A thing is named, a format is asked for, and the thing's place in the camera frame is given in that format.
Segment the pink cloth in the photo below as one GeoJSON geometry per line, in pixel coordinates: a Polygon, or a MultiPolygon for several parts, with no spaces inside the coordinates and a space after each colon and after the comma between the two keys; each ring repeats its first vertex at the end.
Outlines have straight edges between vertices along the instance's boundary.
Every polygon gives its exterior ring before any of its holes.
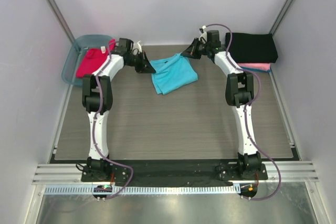
{"type": "Polygon", "coordinates": [[[258,69],[262,71],[269,71],[271,63],[238,63],[242,68],[258,69]]]}
{"type": "MultiPolygon", "coordinates": [[[[113,39],[109,42],[110,51],[112,51],[113,48],[115,47],[115,43],[113,43],[115,41],[116,40],[113,39]]],[[[91,74],[96,70],[98,70],[101,67],[101,65],[106,61],[108,54],[109,53],[107,50],[105,53],[102,53],[100,48],[89,49],[89,51],[84,56],[82,62],[80,63],[77,69],[76,77],[83,78],[84,75],[91,74]]]]}

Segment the blue towel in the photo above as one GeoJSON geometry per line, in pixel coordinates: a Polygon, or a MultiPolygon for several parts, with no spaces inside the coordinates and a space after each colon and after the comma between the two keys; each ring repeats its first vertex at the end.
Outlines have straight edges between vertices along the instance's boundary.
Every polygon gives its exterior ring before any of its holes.
{"type": "Polygon", "coordinates": [[[181,54],[167,59],[151,60],[151,65],[156,70],[156,73],[152,74],[152,80],[157,94],[168,94],[198,80],[189,59],[181,54]]]}

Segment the wood grain surface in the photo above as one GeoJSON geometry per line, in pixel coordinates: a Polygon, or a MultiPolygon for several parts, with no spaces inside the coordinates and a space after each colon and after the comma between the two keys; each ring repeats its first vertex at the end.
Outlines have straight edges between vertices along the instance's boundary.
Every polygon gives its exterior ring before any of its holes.
{"type": "MultiPolygon", "coordinates": [[[[167,58],[186,46],[144,47],[150,60],[167,58]]],[[[225,101],[226,77],[207,57],[191,60],[198,81],[157,95],[150,74],[124,67],[112,80],[113,106],[108,118],[108,147],[113,159],[235,158],[238,134],[225,101]]],[[[270,76],[259,73],[259,99],[252,118],[258,145],[271,157],[292,157],[270,76]]],[[[86,159],[90,146],[88,117],[81,88],[73,87],[55,159],[86,159]]]]}

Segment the blue plastic bin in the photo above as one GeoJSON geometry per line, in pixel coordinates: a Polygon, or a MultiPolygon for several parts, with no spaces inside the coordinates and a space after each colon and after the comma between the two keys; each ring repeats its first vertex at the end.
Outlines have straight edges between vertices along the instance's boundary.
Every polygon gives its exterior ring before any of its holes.
{"type": "Polygon", "coordinates": [[[76,71],[87,51],[91,48],[106,46],[113,38],[107,35],[83,35],[72,45],[62,71],[65,83],[82,86],[82,79],[76,78],[76,71]]]}

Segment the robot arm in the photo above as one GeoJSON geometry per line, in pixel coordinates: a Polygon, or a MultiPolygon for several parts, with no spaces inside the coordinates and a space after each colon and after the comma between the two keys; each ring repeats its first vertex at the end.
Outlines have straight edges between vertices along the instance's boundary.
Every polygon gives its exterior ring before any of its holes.
{"type": "Polygon", "coordinates": [[[113,103],[111,81],[124,66],[135,67],[138,73],[155,73],[140,42],[133,46],[133,41],[121,38],[102,66],[93,74],[87,74],[83,78],[82,104],[88,112],[91,138],[89,157],[82,175],[83,182],[97,180],[97,174],[111,175],[111,166],[102,159],[94,146],[93,134],[100,152],[108,158],[107,120],[113,103]],[[98,76],[101,85],[103,104],[100,113],[95,118],[100,105],[100,94],[95,91],[97,88],[96,76],[98,76]]]}
{"type": "Polygon", "coordinates": [[[254,140],[253,125],[251,119],[251,105],[247,105],[254,97],[253,75],[244,72],[233,60],[226,48],[221,46],[218,30],[210,30],[206,33],[201,29],[200,38],[195,38],[192,44],[181,53],[182,56],[200,59],[202,55],[208,58],[227,77],[225,98],[232,107],[238,130],[238,162],[237,171],[242,179],[254,179],[256,172],[264,170],[259,151],[251,143],[247,131],[254,140]]]}

